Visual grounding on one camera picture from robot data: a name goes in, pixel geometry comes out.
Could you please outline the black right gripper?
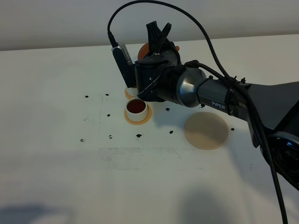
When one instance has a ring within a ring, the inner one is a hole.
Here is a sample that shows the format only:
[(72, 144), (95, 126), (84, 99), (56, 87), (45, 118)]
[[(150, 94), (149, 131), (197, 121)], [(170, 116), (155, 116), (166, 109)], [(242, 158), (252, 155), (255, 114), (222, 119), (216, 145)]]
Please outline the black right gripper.
[[(163, 30), (153, 21), (146, 25), (149, 44), (155, 46), (154, 54), (157, 55), (161, 46), (166, 42), (171, 42), (167, 36), (171, 29), (171, 24), (167, 23)], [(135, 77), (138, 89), (138, 98), (147, 102), (178, 102), (176, 94), (177, 82), (184, 71), (180, 63), (171, 62), (146, 62), (141, 60), (135, 62)]]

